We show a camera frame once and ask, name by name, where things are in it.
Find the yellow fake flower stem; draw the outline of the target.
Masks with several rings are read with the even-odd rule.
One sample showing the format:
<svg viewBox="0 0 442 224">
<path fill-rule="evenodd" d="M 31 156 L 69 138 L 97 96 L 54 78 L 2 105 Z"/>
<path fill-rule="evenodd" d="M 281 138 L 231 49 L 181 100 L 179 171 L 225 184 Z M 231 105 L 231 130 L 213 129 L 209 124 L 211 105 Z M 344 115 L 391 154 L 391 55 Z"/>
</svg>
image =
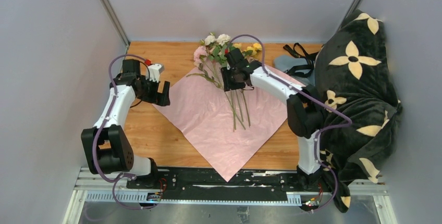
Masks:
<svg viewBox="0 0 442 224">
<path fill-rule="evenodd" d="M 262 63 L 256 58 L 258 53 L 263 50 L 260 43 L 254 43 L 251 46 L 246 47 L 245 51 L 241 51 L 235 47 L 230 51 L 231 64 L 233 74 L 232 79 L 236 83 L 241 83 L 241 89 L 246 86 L 253 87 L 251 81 L 251 74 L 262 66 Z"/>
</svg>

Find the pink wrapping paper sheet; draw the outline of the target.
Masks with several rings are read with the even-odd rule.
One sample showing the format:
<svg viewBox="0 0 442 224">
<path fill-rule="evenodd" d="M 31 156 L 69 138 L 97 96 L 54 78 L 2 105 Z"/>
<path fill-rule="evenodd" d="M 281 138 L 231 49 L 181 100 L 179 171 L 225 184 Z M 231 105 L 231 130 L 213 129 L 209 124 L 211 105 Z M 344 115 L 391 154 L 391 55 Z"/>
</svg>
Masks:
<svg viewBox="0 0 442 224">
<path fill-rule="evenodd" d="M 246 91 L 247 104 L 234 120 L 221 89 L 192 76 L 191 54 L 163 55 L 162 77 L 171 82 L 170 101 L 150 119 L 149 156 L 162 166 L 212 167 L 224 179 L 241 168 L 294 170 L 298 142 L 287 125 L 285 105 L 269 93 Z"/>
</svg>

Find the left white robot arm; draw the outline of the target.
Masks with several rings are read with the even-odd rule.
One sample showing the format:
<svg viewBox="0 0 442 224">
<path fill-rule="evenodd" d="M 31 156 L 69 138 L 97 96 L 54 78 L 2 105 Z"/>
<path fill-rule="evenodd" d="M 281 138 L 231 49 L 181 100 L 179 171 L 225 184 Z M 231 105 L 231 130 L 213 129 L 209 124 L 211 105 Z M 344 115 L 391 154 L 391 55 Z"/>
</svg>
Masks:
<svg viewBox="0 0 442 224">
<path fill-rule="evenodd" d="M 135 155 L 124 126 L 134 101 L 139 100 L 157 106 L 169 106 L 170 83 L 166 81 L 162 92 L 158 91 L 162 64 L 123 55 L 122 70 L 117 75 L 109 72 L 109 98 L 104 110 L 93 127 L 82 130 L 81 141 L 92 174 L 100 175 L 107 182 L 117 178 L 108 177 L 117 172 L 118 178 L 134 180 L 147 189 L 159 184 L 157 165 L 152 158 Z"/>
</svg>

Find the white fake rose stem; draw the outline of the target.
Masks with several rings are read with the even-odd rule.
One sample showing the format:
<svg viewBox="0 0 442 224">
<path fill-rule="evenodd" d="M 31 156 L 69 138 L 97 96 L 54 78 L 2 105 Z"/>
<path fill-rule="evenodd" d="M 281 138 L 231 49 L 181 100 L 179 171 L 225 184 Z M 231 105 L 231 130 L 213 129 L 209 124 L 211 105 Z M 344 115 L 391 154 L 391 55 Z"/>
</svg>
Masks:
<svg viewBox="0 0 442 224">
<path fill-rule="evenodd" d="M 203 78 L 221 90 L 227 87 L 224 85 L 222 77 L 222 69 L 228 68 L 227 58 L 224 54 L 236 48 L 236 46 L 228 44 L 230 40 L 231 37 L 228 34 L 216 35 L 211 32 L 200 41 L 199 47 L 193 54 L 194 65 L 203 72 Z M 244 125 L 240 94 L 231 90 L 225 91 L 224 95 L 232 112 L 233 128 L 236 130 L 238 124 Z"/>
</svg>

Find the pink fake flower stem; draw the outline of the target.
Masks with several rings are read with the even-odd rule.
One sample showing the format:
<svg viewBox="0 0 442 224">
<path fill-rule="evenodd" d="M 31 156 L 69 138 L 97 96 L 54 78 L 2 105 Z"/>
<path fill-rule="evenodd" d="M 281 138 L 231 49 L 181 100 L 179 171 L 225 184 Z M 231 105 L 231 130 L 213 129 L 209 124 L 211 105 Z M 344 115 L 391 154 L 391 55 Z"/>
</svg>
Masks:
<svg viewBox="0 0 442 224">
<path fill-rule="evenodd" d="M 217 89 L 220 89 L 229 104 L 229 108 L 233 117 L 233 129 L 237 130 L 237 126 L 240 125 L 242 129 L 246 129 L 245 123 L 250 122 L 248 108 L 245 101 L 241 101 L 240 98 L 244 97 L 244 93 L 238 93 L 233 91 L 225 91 L 226 86 L 223 82 L 222 68 L 227 68 L 227 58 L 224 56 L 227 50 L 230 50 L 225 44 L 209 44 L 200 45 L 193 53 L 193 63 L 197 67 L 198 72 L 192 73 L 191 76 L 198 76 L 214 85 Z"/>
</svg>

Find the small bud leafy sprig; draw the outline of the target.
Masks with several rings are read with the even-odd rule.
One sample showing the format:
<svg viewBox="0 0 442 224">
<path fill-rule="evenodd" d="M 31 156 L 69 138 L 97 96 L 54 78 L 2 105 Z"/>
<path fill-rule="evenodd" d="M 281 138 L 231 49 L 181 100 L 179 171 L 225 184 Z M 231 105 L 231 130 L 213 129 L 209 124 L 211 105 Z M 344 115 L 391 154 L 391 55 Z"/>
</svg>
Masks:
<svg viewBox="0 0 442 224">
<path fill-rule="evenodd" d="M 218 74 L 215 72 L 215 66 L 211 69 L 207 64 L 200 63 L 197 65 L 197 72 L 189 73 L 186 77 L 197 76 L 201 77 L 204 80 L 212 83 L 216 88 L 223 89 L 224 86 L 221 83 L 221 80 Z"/>
</svg>

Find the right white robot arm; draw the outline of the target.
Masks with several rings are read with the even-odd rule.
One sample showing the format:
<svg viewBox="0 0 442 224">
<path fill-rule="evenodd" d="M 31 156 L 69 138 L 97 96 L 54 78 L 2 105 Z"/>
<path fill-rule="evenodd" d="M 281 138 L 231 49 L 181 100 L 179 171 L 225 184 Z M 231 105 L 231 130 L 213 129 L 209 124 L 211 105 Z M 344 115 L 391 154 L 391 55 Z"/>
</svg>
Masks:
<svg viewBox="0 0 442 224">
<path fill-rule="evenodd" d="M 270 71 L 260 61 L 247 61 L 237 48 L 226 50 L 224 56 L 228 63 L 221 69 L 225 91 L 249 86 L 264 90 L 285 103 L 288 126 L 298 139 L 297 184 L 304 191 L 312 191 L 322 174 L 318 138 L 325 119 L 315 88 L 295 84 Z"/>
</svg>

